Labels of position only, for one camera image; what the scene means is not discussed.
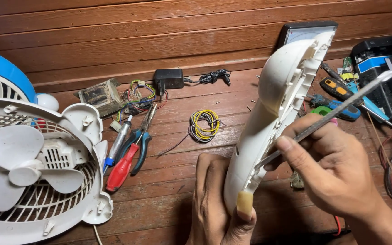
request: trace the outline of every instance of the wooden wall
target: wooden wall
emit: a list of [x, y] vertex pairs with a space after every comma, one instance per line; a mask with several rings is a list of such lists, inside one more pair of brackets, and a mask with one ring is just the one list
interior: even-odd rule
[[38, 92], [156, 69], [199, 75], [260, 68], [286, 22], [339, 23], [327, 59], [392, 34], [392, 0], [0, 0], [0, 54]]

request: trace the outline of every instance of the red-handled screwdriver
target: red-handled screwdriver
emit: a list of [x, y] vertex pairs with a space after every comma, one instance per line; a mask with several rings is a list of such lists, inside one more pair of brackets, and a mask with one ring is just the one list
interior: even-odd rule
[[128, 152], [124, 155], [122, 159], [119, 160], [119, 162], [116, 164], [116, 166], [113, 168], [112, 172], [110, 173], [110, 176], [108, 177], [107, 180], [107, 187], [106, 189], [111, 192], [115, 192], [119, 189], [119, 187], [123, 184], [125, 181], [126, 177], [128, 176], [129, 173], [129, 168], [131, 168], [131, 163], [132, 159], [135, 155], [135, 153], [139, 150], [139, 140], [142, 138], [142, 135], [140, 135], [139, 139], [135, 142], [132, 143]]

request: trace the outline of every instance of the wooden floor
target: wooden floor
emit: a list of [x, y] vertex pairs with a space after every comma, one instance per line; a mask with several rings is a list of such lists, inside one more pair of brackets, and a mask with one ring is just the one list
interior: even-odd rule
[[[340, 67], [342, 60], [332, 60], [332, 67]], [[107, 223], [98, 226], [98, 233], [103, 244], [184, 244], [191, 222], [192, 191], [195, 183], [196, 159], [200, 153], [215, 153], [230, 157], [233, 147], [250, 114], [247, 105], [252, 108], [257, 100], [258, 78], [260, 69], [236, 71], [231, 74], [231, 86], [222, 81], [215, 84], [186, 86], [183, 89], [169, 91], [169, 101], [159, 109], [149, 129], [153, 136], [150, 142], [148, 158], [141, 171], [129, 177], [115, 194], [113, 217]], [[318, 82], [326, 76], [319, 71], [309, 93], [323, 93]], [[118, 89], [123, 91], [128, 85]], [[73, 92], [59, 92], [54, 96], [60, 102], [60, 108], [77, 103]], [[186, 135], [188, 119], [199, 109], [214, 110], [222, 122], [219, 133], [208, 144], [198, 144], [190, 137], [166, 155], [156, 157], [164, 149], [176, 144]], [[143, 115], [136, 116], [133, 128], [139, 126]], [[375, 184], [392, 208], [392, 201], [386, 195], [383, 184], [383, 168], [380, 166], [377, 149], [379, 142], [365, 117], [354, 123], [338, 120], [339, 126], [353, 134], [362, 142], [369, 156], [370, 167]], [[103, 139], [109, 145], [117, 133], [109, 128], [111, 119], [104, 123]], [[379, 137], [392, 135], [392, 131], [383, 126], [379, 128]], [[392, 154], [392, 141], [385, 146]], [[290, 167], [283, 163], [264, 177], [264, 181], [255, 192], [254, 208], [258, 213], [258, 222], [252, 242], [263, 242], [280, 235], [303, 232], [335, 231], [336, 224], [332, 215], [327, 214], [310, 201], [305, 192], [290, 188]], [[79, 224], [61, 236], [40, 244], [97, 244], [93, 227]]]

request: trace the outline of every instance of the electric fan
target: electric fan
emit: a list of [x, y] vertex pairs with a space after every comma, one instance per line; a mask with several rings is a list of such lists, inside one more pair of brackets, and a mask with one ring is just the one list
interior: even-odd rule
[[0, 56], [0, 98], [28, 101], [54, 111], [58, 110], [58, 101], [52, 95], [36, 94], [26, 75], [2, 56]]
[[0, 98], [0, 244], [37, 242], [80, 221], [111, 218], [112, 201], [101, 191], [102, 130], [87, 104], [59, 114]]
[[258, 83], [258, 101], [238, 139], [223, 190], [232, 214], [240, 191], [253, 193], [266, 171], [255, 169], [274, 140], [297, 116], [335, 32], [280, 47], [267, 60]]

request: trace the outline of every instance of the fingernail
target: fingernail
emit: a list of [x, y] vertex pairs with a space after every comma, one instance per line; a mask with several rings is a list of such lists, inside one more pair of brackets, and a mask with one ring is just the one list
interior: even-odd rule
[[276, 147], [280, 151], [287, 151], [288, 149], [291, 148], [291, 142], [285, 136], [280, 136], [276, 140]]
[[338, 120], [336, 118], [332, 118], [330, 122], [333, 122], [335, 126], [338, 126]]
[[240, 191], [237, 195], [237, 215], [242, 220], [250, 222], [252, 220], [253, 194]]

